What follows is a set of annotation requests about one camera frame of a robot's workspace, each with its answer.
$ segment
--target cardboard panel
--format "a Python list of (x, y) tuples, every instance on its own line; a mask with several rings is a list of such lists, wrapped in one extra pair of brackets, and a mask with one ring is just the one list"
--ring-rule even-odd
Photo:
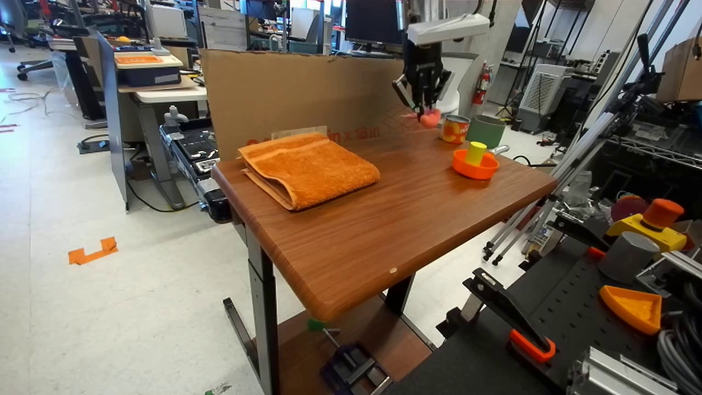
[(206, 92), (221, 159), (273, 131), (379, 128), (409, 111), (394, 89), (399, 60), (204, 51)]

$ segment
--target orange tape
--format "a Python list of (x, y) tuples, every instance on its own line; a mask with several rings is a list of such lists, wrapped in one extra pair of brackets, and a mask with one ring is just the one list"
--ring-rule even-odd
[(96, 253), (86, 254), (83, 247), (80, 247), (80, 250), (69, 250), (69, 263), (72, 263), (72, 265), (86, 265), (86, 263), (90, 263), (90, 262), (95, 262), (95, 259), (102, 259), (102, 257), (107, 257), (107, 254), (113, 254), (113, 253), (116, 253), (116, 239), (114, 239), (114, 236), (106, 236), (106, 239), (102, 239), (102, 250), (96, 250)]

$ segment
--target computer monitor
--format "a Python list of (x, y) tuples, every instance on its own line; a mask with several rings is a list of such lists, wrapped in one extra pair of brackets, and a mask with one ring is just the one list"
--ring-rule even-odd
[(397, 0), (348, 0), (348, 40), (402, 43), (405, 7)]

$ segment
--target black workbench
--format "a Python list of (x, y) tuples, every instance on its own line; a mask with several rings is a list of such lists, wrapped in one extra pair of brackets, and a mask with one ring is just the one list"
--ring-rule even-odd
[(603, 278), (584, 246), (566, 241), (545, 257), (509, 294), (542, 334), (559, 347), (554, 367), (537, 371), (509, 347), (509, 324), (485, 309), (479, 322), (452, 334), (419, 369), (394, 385), (389, 395), (443, 393), (565, 393), (566, 369), (591, 345), (656, 369), (654, 337), (626, 328), (598, 292)]

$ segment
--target orange towel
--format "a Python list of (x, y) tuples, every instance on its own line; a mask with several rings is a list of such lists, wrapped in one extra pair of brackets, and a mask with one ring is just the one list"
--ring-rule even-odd
[(322, 133), (299, 133), (239, 150), (244, 173), (287, 211), (333, 199), (379, 179), (378, 167)]

